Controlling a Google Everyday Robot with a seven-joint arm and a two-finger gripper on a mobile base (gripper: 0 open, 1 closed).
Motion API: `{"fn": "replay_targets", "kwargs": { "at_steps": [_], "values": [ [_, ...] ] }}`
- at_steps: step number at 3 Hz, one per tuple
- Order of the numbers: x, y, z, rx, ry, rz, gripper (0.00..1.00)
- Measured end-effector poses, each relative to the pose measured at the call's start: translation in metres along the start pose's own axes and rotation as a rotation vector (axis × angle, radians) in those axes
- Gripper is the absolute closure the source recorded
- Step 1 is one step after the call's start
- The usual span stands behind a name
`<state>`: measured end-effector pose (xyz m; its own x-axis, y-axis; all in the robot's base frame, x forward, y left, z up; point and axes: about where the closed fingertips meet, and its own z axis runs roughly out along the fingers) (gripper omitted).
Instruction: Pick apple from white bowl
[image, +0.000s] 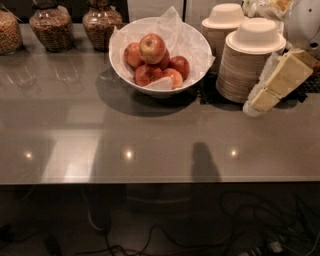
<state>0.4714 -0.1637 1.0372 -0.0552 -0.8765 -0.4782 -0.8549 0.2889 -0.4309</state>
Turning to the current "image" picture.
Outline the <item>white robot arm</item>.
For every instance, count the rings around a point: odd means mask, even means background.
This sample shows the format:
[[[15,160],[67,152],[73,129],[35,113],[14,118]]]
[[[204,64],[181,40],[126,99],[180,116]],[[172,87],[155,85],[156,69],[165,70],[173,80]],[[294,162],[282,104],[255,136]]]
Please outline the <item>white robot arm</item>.
[[[258,117],[277,105],[316,71],[320,57],[320,0],[242,0],[246,16],[278,25],[285,52],[273,52],[251,90],[243,112]]]

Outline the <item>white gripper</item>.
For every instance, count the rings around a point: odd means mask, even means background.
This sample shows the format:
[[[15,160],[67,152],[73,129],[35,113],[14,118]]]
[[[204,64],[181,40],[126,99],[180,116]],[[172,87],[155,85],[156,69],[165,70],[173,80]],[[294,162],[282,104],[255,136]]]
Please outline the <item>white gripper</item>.
[[[289,51],[282,56],[272,53],[259,82],[249,93],[243,112],[258,117],[271,110],[311,76],[316,62],[305,50]]]

